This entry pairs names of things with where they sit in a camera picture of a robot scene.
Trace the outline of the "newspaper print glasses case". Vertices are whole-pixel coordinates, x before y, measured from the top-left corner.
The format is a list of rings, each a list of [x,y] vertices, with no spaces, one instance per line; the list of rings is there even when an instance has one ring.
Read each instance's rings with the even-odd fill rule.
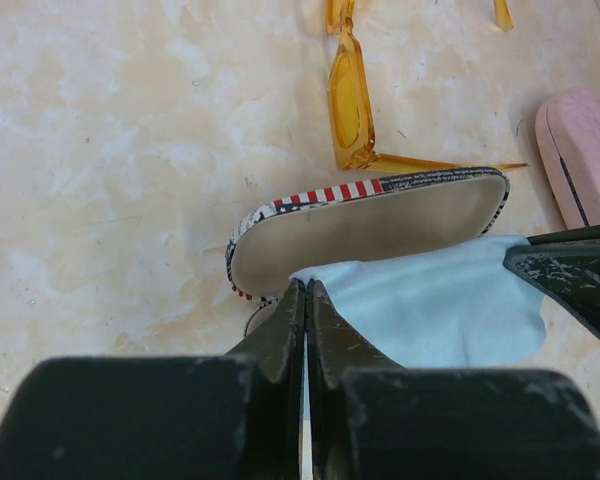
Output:
[[[250,334],[307,267],[434,251],[484,236],[510,182],[491,167],[359,180],[268,202],[241,220],[225,254],[234,292],[257,303]]]

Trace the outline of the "orange sunglasses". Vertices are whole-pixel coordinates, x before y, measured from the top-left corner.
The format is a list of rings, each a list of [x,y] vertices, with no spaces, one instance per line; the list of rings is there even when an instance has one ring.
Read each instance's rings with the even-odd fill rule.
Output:
[[[425,160],[375,151],[373,109],[362,47],[354,34],[352,0],[327,0],[325,29],[338,37],[328,78],[328,108],[336,165],[340,170],[392,174],[466,168],[466,163]]]

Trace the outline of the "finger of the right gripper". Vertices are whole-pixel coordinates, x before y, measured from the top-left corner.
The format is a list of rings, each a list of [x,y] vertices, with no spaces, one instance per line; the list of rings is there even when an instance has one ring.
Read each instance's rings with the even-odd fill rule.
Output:
[[[600,340],[600,239],[513,247],[504,266]]]
[[[600,240],[600,225],[528,237],[531,245]]]

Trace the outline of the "pink glasses case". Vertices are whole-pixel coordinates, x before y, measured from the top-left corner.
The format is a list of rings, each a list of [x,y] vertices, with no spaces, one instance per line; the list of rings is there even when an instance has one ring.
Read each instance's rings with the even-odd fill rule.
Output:
[[[600,225],[600,98],[571,88],[544,102],[535,134],[565,226]]]

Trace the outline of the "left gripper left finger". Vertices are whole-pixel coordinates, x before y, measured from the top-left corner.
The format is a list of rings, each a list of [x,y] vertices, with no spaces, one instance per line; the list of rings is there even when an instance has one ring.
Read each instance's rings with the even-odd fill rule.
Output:
[[[301,477],[305,286],[289,283],[271,313],[228,354],[248,368],[241,479]]]

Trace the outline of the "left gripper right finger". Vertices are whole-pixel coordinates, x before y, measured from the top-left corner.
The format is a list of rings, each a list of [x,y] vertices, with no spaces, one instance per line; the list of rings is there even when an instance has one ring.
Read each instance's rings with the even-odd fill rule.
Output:
[[[366,340],[336,310],[324,284],[307,284],[305,303],[308,413],[312,474],[328,477],[329,455],[342,447],[350,462],[348,413],[342,378],[349,368],[397,369],[399,365]]]

